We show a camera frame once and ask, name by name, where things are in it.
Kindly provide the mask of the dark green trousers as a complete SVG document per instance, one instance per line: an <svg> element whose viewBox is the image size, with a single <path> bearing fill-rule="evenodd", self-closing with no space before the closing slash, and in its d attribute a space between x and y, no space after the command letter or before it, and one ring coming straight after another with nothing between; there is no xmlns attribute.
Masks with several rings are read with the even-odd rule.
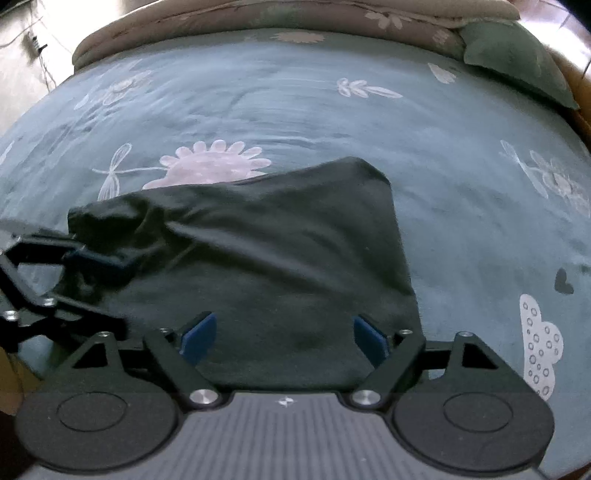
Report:
<svg viewBox="0 0 591 480"><path fill-rule="evenodd" d="M390 182L359 158L135 192L71 210L68 226L127 267L68 266L57 291L126 317L132 336L211 311L199 368L219 386L351 389L370 370L356 316L387 335L421 328Z"/></svg>

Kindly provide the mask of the white power strip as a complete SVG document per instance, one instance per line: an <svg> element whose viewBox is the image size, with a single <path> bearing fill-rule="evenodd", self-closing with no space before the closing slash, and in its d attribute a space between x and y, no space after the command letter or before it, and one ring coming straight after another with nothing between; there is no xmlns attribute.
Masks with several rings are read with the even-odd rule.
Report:
<svg viewBox="0 0 591 480"><path fill-rule="evenodd" d="M36 56L40 56L43 50L47 47L46 43L40 42L37 35L28 34L27 39L30 47Z"/></svg>

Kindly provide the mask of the green floral bed sheet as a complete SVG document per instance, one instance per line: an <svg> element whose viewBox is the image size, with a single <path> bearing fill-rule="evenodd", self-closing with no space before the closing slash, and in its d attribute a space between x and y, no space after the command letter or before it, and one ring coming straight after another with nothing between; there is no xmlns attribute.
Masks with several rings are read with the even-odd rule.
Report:
<svg viewBox="0 0 591 480"><path fill-rule="evenodd" d="M543 467L590 461L590 154L555 112L456 60L263 30L116 54L1 139L1 215L359 158L389 180L426 337L479 335L551 406Z"/></svg>

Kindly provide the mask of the green patterned pillow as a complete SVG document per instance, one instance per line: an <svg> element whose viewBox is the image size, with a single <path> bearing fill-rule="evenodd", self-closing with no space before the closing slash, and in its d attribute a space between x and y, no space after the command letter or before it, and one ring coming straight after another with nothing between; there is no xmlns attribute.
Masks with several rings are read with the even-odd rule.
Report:
<svg viewBox="0 0 591 480"><path fill-rule="evenodd" d="M520 24L476 22L461 28L460 36L466 45L466 64L493 70L563 107L579 109L565 76L550 53Z"/></svg>

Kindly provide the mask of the folded pink floral quilt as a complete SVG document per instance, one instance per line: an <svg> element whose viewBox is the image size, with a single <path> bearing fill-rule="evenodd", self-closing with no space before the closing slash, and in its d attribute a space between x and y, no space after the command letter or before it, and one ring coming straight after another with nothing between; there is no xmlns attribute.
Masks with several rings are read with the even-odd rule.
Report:
<svg viewBox="0 0 591 480"><path fill-rule="evenodd" d="M155 1L87 36L72 64L78 71L122 51L177 37L281 28L380 38L461 58L459 29L519 19L509 1Z"/></svg>

